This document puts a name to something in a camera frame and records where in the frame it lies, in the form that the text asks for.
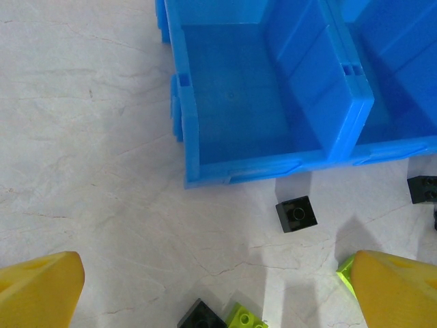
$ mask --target bin bottom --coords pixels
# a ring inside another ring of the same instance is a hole
[[[402,72],[392,72],[354,26],[349,29],[375,96],[357,145],[435,135],[437,128],[406,89]]]
[[[299,106],[283,106],[259,25],[187,25],[184,32],[201,164],[321,148]]]

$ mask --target blue plastic bin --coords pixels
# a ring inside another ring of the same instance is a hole
[[[338,0],[375,96],[354,165],[437,152],[437,1]]]
[[[373,94],[334,0],[157,1],[187,187],[349,158]]]

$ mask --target marble floor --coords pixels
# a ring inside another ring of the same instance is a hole
[[[201,297],[272,328],[361,328],[339,262],[377,249],[437,264],[433,206],[406,184],[437,157],[186,191],[154,1],[0,8],[0,266],[79,252],[71,327],[175,327]],[[284,234],[274,205],[302,195],[319,224]]]

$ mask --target plastic container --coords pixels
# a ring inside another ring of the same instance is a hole
[[[171,114],[187,187],[274,178],[350,156],[373,94],[337,3],[165,0],[164,12],[157,1],[177,72]]]
[[[338,0],[375,96],[348,163],[437,152],[437,1]]]

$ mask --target black lego brick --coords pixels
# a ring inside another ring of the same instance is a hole
[[[277,204],[276,210],[284,232],[294,232],[317,224],[308,196]]]
[[[408,179],[413,204],[437,203],[437,176],[417,176]]]
[[[201,299],[198,299],[180,320],[177,328],[227,328],[227,326]]]

